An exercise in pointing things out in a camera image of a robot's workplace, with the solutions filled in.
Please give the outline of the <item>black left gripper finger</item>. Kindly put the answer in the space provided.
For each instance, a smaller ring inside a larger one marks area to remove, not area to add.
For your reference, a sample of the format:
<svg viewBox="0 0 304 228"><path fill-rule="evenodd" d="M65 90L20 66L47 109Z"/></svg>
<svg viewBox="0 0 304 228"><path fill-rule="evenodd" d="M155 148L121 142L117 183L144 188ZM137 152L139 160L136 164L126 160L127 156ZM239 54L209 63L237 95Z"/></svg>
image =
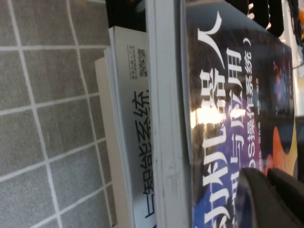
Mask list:
<svg viewBox="0 0 304 228"><path fill-rule="evenodd" d="M240 228L302 228L304 185L271 168L264 175L242 168L237 186L237 224Z"/></svg>

